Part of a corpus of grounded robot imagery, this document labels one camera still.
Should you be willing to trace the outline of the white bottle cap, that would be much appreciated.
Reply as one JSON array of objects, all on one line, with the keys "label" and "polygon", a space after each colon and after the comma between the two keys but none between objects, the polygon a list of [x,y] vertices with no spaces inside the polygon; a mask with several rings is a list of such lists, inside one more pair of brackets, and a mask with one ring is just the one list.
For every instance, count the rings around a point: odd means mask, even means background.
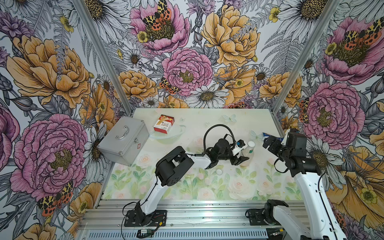
[{"label": "white bottle cap", "polygon": [[249,147],[250,149],[254,149],[255,146],[256,146],[255,142],[253,142],[253,141],[249,141],[249,142],[248,142],[248,147]]},{"label": "white bottle cap", "polygon": [[223,171],[220,170],[220,169],[218,169],[218,170],[216,170],[216,174],[217,174],[218,176],[221,176],[221,175],[223,174]]}]

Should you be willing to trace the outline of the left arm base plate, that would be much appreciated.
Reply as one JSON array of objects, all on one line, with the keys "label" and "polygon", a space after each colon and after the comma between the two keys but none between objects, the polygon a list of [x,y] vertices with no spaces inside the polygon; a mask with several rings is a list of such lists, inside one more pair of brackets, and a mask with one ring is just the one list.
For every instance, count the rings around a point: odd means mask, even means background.
[{"label": "left arm base plate", "polygon": [[145,215],[142,210],[130,210],[124,220],[124,227],[157,227],[160,223],[166,224],[167,210],[155,210],[153,213]]}]

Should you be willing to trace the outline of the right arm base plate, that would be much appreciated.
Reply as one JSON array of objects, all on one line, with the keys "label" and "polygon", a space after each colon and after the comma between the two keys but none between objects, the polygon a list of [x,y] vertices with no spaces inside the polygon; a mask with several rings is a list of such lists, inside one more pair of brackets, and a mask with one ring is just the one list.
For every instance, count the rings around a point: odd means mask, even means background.
[{"label": "right arm base plate", "polygon": [[277,226],[280,225],[273,215],[265,209],[248,209],[245,213],[251,226]]}]

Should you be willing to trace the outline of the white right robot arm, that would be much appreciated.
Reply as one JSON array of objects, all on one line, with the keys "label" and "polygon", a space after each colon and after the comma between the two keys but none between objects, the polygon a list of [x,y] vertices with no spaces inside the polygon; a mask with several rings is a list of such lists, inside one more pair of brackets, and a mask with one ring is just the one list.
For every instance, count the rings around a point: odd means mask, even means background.
[{"label": "white right robot arm", "polygon": [[307,137],[293,129],[282,140],[274,136],[265,138],[263,147],[285,164],[299,187],[310,227],[307,228],[292,213],[287,203],[278,200],[265,203],[264,221],[281,225],[293,240],[347,239],[327,199],[322,182],[324,173],[307,152]]}]

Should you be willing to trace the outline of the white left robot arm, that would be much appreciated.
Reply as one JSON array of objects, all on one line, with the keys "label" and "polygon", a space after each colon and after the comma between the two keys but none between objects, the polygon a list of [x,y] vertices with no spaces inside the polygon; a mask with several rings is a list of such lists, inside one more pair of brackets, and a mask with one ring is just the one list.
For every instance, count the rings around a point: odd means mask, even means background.
[{"label": "white left robot arm", "polygon": [[173,149],[157,162],[153,184],[134,208],[135,222],[147,225],[167,189],[179,182],[190,169],[212,169],[219,161],[230,161],[238,166],[249,159],[242,155],[247,147],[243,140],[230,144],[226,139],[219,139],[214,147],[204,149],[201,154],[187,152],[181,146]]}]

